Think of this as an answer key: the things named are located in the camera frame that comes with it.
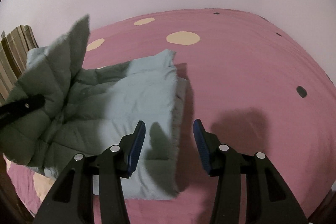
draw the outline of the striped pillow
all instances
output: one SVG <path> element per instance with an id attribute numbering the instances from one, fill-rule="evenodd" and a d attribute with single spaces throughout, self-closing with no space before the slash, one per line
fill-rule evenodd
<path id="1" fill-rule="evenodd" d="M 1 35 L 0 43 L 0 105 L 2 105 L 17 78 L 26 68 L 27 52 L 38 47 L 28 25 L 20 25 L 8 35 Z"/>

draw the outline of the metal screw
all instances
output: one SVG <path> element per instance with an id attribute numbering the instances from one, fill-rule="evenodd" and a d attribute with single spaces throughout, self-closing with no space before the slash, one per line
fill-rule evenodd
<path id="1" fill-rule="evenodd" d="M 226 144 L 221 144 L 219 146 L 220 151 L 228 151 L 229 147 Z"/>
<path id="2" fill-rule="evenodd" d="M 118 152 L 120 150 L 119 145 L 113 145 L 110 148 L 111 152 Z"/>
<path id="3" fill-rule="evenodd" d="M 77 154 L 75 155 L 74 159 L 75 160 L 81 160 L 83 158 L 83 155 L 82 154 Z"/>
<path id="4" fill-rule="evenodd" d="M 266 155 L 264 154 L 264 153 L 262 153 L 262 152 L 258 152 L 257 153 L 257 158 L 259 158 L 259 159 L 264 159 L 264 158 L 266 158 Z"/>

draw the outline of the light blue blanket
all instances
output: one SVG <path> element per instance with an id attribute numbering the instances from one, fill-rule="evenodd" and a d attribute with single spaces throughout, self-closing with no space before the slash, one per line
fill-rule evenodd
<path id="1" fill-rule="evenodd" d="M 45 106 L 0 131 L 0 147 L 18 164 L 57 178 L 77 153 L 102 153 L 146 124 L 137 170 L 122 180 L 125 198 L 170 199 L 176 196 L 175 167 L 179 130 L 173 127 L 178 81 L 184 102 L 185 82 L 178 80 L 174 52 L 163 52 L 108 66 L 83 69 L 89 37 L 88 16 L 51 46 L 28 53 L 27 69 L 8 102 L 43 94 Z M 98 193 L 97 178 L 94 193 Z"/>

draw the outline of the polka dot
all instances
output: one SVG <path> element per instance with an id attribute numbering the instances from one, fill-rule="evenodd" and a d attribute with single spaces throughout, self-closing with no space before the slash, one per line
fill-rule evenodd
<path id="1" fill-rule="evenodd" d="M 104 43 L 104 41 L 105 41 L 104 38 L 100 38 L 100 39 L 97 39 L 97 40 L 91 42 L 89 45 L 87 45 L 86 51 L 89 52 L 91 50 L 94 50 L 94 49 L 98 48 L 101 44 Z"/>
<path id="2" fill-rule="evenodd" d="M 193 32 L 174 32 L 166 37 L 167 42 L 179 45 L 192 45 L 201 38 Z"/>
<path id="3" fill-rule="evenodd" d="M 40 175 L 39 173 L 35 173 L 33 175 L 33 180 L 36 194 L 42 202 L 49 192 L 50 188 L 53 186 L 55 180 Z"/>
<path id="4" fill-rule="evenodd" d="M 296 88 L 296 91 L 302 98 L 307 96 L 307 91 L 300 85 Z"/>
<path id="5" fill-rule="evenodd" d="M 7 170 L 7 172 L 8 172 L 8 170 L 9 170 L 10 167 L 11 167 L 12 162 L 11 162 L 10 160 L 7 160 L 7 159 L 6 159 L 6 164 L 7 164 L 7 168 L 6 168 L 6 170 Z"/>
<path id="6" fill-rule="evenodd" d="M 134 22 L 133 24 L 136 25 L 136 26 L 139 26 L 139 25 L 147 24 L 147 23 L 152 22 L 154 20 L 155 20 L 155 18 L 152 18 L 152 17 L 150 17 L 150 18 L 143 18 L 143 19 L 140 19 L 140 20 Z"/>

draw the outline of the pink bedspread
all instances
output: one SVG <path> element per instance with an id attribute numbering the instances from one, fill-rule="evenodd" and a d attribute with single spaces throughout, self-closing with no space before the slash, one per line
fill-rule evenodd
<path id="1" fill-rule="evenodd" d="M 137 22 L 145 18 L 152 19 Z M 184 33 L 168 36 L 175 32 Z M 196 118 L 238 152 L 266 153 L 307 216 L 328 193 L 336 179 L 336 90 L 282 30 L 246 12 L 178 10 L 94 30 L 93 41 L 84 68 L 168 48 L 176 51 L 179 76 L 190 81 L 176 173 L 181 193 L 168 201 L 127 200 L 131 223 L 209 223 L 217 179 L 201 167 L 192 135 Z M 97 197 L 94 209 L 100 223 Z"/>

